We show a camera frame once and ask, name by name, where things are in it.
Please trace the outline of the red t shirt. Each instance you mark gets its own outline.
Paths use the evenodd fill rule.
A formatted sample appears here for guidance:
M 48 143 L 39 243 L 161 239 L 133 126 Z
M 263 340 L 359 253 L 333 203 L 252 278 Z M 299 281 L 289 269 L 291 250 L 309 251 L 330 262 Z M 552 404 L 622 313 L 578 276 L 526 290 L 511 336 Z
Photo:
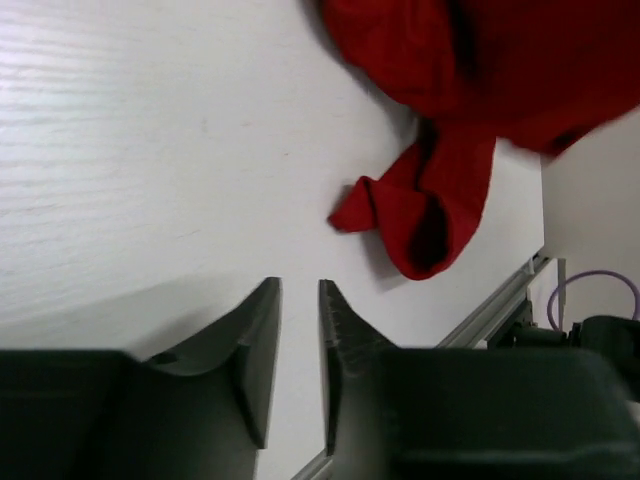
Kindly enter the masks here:
M 416 140 L 331 213 L 376 231 L 405 277 L 446 270 L 476 233 L 499 139 L 557 157 L 639 103 L 635 1 L 324 1 L 345 61 L 420 116 Z

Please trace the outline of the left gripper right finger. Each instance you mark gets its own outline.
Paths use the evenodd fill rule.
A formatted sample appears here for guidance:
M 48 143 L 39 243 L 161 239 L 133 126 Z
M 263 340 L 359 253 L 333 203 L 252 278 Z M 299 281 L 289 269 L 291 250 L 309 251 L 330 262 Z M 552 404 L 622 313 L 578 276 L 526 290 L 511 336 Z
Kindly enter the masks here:
M 639 429 L 603 356 L 399 347 L 319 284 L 334 479 L 635 479 Z

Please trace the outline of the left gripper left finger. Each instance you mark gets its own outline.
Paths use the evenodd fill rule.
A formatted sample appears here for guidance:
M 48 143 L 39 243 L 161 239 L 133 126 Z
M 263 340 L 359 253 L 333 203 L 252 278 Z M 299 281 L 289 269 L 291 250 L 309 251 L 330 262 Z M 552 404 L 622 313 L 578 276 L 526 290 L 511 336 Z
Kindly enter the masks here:
M 266 447 L 281 282 L 213 315 L 162 286 L 1 328 L 5 479 L 250 479 Z

